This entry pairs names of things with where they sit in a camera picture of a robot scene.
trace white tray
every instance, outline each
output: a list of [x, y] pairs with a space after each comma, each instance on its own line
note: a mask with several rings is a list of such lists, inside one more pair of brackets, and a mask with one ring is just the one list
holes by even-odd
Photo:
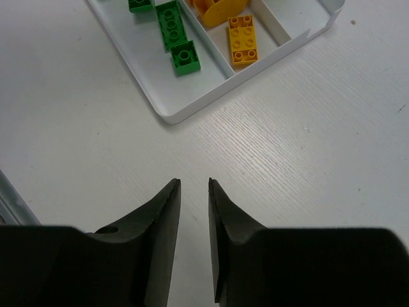
[[155, 10], [131, 14], [127, 0], [88, 1], [155, 111], [171, 124], [181, 122], [326, 31], [345, 2], [250, 0], [241, 15], [253, 14], [259, 60], [246, 68], [233, 68], [227, 22], [206, 29], [197, 11], [179, 0], [187, 38], [195, 43], [201, 70], [178, 77], [170, 53], [165, 52]]

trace scratch on table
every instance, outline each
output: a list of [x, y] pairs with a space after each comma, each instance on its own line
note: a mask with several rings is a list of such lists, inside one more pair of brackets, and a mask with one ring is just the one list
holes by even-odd
[[400, 113], [400, 112], [403, 110], [404, 107], [406, 107], [406, 104], [404, 104], [404, 105], [399, 109], [398, 113]]

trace green block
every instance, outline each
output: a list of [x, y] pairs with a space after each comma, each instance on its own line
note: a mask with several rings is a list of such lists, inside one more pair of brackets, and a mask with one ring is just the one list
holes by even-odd
[[171, 47], [174, 69], [178, 75], [200, 70], [200, 62], [192, 40]]
[[187, 41], [179, 4], [176, 1], [156, 6], [156, 13], [166, 51], [169, 51], [174, 45]]
[[145, 12], [153, 8], [151, 0], [128, 0], [128, 5], [131, 13]]

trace tabletop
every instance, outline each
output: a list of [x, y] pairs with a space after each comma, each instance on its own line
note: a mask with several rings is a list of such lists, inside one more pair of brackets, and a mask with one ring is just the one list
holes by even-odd
[[271, 227], [409, 246], [409, 1], [326, 33], [170, 126], [86, 1], [0, 1], [0, 169], [42, 224], [92, 232], [182, 181], [169, 306], [213, 306], [208, 178]]

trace yellow lego brick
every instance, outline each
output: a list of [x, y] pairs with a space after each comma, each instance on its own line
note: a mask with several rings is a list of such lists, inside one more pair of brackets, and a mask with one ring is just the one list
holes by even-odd
[[228, 21], [233, 65], [245, 65], [257, 61], [258, 52], [253, 16], [231, 17]]

